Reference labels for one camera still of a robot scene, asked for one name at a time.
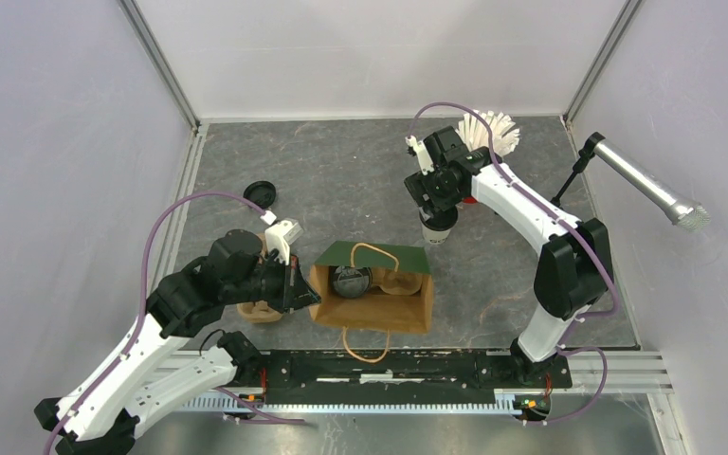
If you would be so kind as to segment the green paper bag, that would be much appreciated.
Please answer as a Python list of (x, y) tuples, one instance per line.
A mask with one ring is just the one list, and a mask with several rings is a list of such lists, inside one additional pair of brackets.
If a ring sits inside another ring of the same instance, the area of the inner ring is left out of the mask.
[[(330, 278), (337, 266), (369, 267), (371, 290), (358, 299), (337, 295)], [(319, 304), (309, 307), (312, 321), (338, 329), (344, 350), (355, 360), (379, 363), (390, 351), (392, 335), (430, 331), (434, 283), (428, 255), (420, 246), (335, 241), (312, 264), (309, 282), (321, 297)], [(352, 330), (384, 333), (382, 353), (365, 357), (355, 352), (348, 341)]]

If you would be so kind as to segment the brown cardboard cup carrier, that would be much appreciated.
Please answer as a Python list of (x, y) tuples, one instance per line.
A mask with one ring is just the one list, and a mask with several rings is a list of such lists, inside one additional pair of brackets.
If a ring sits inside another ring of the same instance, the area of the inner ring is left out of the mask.
[(272, 309), (265, 300), (239, 303), (238, 314), (252, 324), (274, 323), (282, 319), (283, 314)]

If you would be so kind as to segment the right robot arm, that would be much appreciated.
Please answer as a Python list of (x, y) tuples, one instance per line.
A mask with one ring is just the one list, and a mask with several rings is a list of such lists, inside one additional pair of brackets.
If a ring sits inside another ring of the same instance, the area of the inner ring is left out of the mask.
[(609, 233), (598, 219), (581, 221), (556, 208), (520, 180), (485, 146), (471, 148), (452, 127), (406, 139), (420, 169), (405, 187), (424, 233), (449, 232), (458, 204), (472, 197), (514, 228), (537, 254), (537, 308), (510, 346), (509, 372), (533, 387), (553, 364), (568, 328), (614, 283)]

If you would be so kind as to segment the white paper coffee cup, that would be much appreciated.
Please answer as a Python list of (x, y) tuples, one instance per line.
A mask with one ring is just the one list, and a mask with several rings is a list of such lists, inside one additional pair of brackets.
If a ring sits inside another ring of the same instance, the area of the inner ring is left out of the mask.
[(422, 226), (422, 235), (427, 244), (440, 245), (446, 241), (450, 233), (450, 229), (435, 229)]

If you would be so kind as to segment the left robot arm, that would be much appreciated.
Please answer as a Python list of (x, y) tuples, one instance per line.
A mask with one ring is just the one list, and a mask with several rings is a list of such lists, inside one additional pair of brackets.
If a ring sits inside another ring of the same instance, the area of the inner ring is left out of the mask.
[(226, 307), (264, 301), (277, 313), (319, 302), (291, 245), (299, 224), (286, 219), (258, 236), (233, 229), (181, 270), (162, 279), (115, 350), (68, 395), (46, 398), (34, 413), (51, 434), (47, 453), (126, 454), (162, 417), (201, 393), (260, 378), (262, 356), (236, 331), (173, 373), (148, 382)]

